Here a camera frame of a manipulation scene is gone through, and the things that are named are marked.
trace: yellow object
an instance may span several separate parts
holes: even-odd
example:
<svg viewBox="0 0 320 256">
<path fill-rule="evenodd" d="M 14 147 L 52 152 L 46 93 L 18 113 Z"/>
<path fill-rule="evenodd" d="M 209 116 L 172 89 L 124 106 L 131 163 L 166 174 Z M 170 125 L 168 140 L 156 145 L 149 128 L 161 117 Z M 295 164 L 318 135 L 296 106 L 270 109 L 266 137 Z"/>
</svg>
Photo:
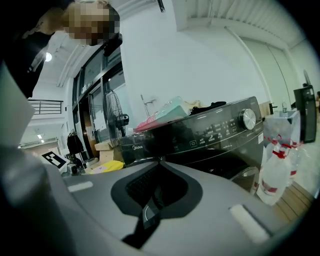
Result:
<svg viewBox="0 0 320 256">
<path fill-rule="evenodd" d="M 106 162 L 99 167 L 87 171 L 88 174 L 100 174 L 100 173 L 107 173 L 112 171 L 121 170 L 124 167 L 124 163 L 116 160 L 112 160 Z"/>
</svg>

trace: washing machine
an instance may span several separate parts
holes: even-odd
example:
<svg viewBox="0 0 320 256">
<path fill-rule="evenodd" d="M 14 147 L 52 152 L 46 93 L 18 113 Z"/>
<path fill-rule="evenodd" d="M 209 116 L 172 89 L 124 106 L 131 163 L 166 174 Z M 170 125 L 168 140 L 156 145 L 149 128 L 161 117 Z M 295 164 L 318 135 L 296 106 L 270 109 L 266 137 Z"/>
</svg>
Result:
<svg viewBox="0 0 320 256">
<path fill-rule="evenodd" d="M 164 160 L 232 180 L 254 193 L 264 127 L 256 97 L 191 115 L 119 140 L 126 166 Z"/>
</svg>

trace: midea logo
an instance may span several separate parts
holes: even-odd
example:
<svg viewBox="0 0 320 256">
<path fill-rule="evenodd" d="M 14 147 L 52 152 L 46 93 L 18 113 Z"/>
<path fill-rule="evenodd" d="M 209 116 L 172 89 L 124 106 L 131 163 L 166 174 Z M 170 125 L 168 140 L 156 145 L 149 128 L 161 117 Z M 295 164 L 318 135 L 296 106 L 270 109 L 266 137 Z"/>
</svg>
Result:
<svg viewBox="0 0 320 256">
<path fill-rule="evenodd" d="M 143 148 L 142 146 L 132 146 L 133 150 L 139 150 L 139 149 L 142 149 L 142 148 Z"/>
</svg>

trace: tag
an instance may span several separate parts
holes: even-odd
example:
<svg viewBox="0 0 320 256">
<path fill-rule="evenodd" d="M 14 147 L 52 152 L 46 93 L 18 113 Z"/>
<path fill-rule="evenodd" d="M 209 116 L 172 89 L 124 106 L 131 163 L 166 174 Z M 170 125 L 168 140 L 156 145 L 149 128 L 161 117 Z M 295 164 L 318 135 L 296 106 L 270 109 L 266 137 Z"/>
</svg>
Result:
<svg viewBox="0 0 320 256">
<path fill-rule="evenodd" d="M 260 144 L 263 141 L 264 141 L 264 133 L 261 133 L 258 137 L 258 143 Z"/>
</svg>

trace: floor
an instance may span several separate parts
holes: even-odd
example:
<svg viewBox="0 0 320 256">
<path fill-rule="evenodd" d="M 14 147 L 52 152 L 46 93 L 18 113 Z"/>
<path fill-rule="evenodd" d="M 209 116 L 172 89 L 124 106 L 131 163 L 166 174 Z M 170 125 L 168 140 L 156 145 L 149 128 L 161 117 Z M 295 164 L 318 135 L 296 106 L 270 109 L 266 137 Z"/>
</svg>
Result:
<svg viewBox="0 0 320 256">
<path fill-rule="evenodd" d="M 320 122 L 315 142 L 303 144 L 300 149 L 301 161 L 295 182 L 316 197 L 320 188 Z"/>
</svg>

